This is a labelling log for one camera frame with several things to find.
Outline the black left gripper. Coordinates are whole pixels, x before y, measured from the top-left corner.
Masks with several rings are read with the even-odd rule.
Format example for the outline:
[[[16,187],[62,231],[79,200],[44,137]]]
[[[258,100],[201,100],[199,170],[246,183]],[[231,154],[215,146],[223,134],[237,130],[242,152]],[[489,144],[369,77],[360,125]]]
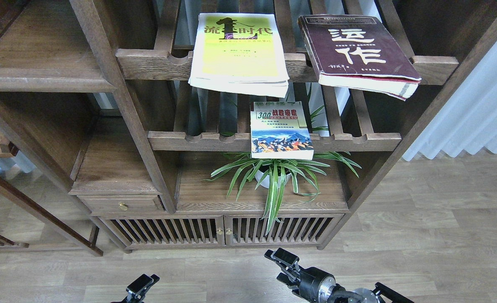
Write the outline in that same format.
[[[159,276],[152,274],[148,276],[142,274],[135,281],[129,284],[126,288],[128,295],[121,301],[115,301],[113,303],[143,303],[144,295],[154,284],[158,283],[160,280]]]

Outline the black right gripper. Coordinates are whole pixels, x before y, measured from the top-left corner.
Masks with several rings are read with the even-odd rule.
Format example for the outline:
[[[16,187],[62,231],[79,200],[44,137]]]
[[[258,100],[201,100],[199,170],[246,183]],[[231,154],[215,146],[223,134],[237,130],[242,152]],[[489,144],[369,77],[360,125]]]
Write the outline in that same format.
[[[287,250],[267,250],[264,257],[281,268],[277,280],[291,292],[310,303],[325,303],[336,286],[335,277],[316,267],[299,267],[299,257]]]

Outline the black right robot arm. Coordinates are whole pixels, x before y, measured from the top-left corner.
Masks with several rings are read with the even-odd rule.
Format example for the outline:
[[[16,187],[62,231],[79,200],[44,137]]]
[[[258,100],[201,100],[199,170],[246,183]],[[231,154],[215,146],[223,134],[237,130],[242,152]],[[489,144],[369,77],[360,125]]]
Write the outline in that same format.
[[[357,288],[347,291],[338,284],[335,277],[317,267],[302,268],[299,257],[284,249],[267,250],[264,257],[281,268],[277,280],[291,289],[291,292],[310,303],[411,303],[407,297],[377,282],[375,289]]]

